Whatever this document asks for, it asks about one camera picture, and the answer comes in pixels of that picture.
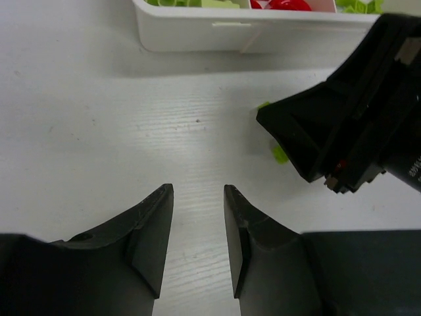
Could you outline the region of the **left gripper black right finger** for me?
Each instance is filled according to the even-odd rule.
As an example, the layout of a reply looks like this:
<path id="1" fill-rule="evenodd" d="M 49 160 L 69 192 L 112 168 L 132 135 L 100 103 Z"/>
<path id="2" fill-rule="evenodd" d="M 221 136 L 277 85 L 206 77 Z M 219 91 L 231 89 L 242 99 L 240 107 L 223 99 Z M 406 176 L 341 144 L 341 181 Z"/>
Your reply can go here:
<path id="1" fill-rule="evenodd" d="M 420 232 L 296 233 L 224 187 L 242 315 L 419 315 Z"/>

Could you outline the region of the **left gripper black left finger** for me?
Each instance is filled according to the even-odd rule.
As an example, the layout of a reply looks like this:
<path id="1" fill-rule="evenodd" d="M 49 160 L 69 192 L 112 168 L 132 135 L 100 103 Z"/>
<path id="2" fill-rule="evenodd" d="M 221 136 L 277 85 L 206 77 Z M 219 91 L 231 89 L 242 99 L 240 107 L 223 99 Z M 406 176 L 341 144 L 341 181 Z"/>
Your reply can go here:
<path id="1" fill-rule="evenodd" d="M 1 235 L 2 315 L 151 315 L 161 293 L 174 206 L 163 184 L 69 240 Z"/>

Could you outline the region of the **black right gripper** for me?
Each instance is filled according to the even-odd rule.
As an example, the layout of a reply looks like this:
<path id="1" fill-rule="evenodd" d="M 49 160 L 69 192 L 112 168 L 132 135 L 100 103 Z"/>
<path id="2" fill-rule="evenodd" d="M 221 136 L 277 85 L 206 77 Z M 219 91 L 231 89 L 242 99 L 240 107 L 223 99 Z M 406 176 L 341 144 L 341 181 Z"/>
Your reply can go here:
<path id="1" fill-rule="evenodd" d="M 420 18 L 384 14 L 334 73 L 362 69 L 355 85 L 326 80 L 258 110 L 300 176 L 356 192 L 388 172 L 420 189 Z"/>

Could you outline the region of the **red half-round lego plate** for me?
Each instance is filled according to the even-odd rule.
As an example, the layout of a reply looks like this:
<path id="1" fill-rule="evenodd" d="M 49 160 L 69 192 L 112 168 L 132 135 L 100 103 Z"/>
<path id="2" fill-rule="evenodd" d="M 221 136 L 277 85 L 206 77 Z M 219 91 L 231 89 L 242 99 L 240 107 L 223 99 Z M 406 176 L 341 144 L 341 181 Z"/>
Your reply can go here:
<path id="1" fill-rule="evenodd" d="M 252 9 L 266 9 L 279 11 L 311 11 L 310 5 L 304 0 L 250 0 Z"/>

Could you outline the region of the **pale green arch duplo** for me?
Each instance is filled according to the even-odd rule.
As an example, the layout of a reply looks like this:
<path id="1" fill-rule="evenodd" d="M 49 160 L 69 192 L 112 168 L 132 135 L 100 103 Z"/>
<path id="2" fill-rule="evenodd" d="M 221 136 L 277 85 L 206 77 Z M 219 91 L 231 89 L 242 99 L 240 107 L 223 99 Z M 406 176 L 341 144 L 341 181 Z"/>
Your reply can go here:
<path id="1" fill-rule="evenodd" d="M 240 9 L 240 5 L 229 0 L 200 0 L 200 7 L 214 9 Z"/>

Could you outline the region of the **pale green curved duplo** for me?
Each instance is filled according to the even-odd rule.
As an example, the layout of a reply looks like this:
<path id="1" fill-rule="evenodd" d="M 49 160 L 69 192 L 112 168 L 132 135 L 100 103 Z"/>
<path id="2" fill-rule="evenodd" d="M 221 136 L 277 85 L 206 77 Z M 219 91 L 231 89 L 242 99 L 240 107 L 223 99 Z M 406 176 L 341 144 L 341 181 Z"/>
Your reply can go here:
<path id="1" fill-rule="evenodd" d="M 156 7 L 202 7 L 201 0 L 145 0 Z"/>

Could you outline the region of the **green square lego plate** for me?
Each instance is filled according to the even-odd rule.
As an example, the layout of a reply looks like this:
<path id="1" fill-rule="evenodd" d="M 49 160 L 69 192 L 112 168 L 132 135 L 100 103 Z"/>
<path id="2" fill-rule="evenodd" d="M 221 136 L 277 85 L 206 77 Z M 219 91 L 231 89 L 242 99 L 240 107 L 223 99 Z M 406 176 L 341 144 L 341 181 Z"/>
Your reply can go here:
<path id="1" fill-rule="evenodd" d="M 366 14 L 367 4 L 360 0 L 335 0 L 336 7 L 342 13 Z"/>

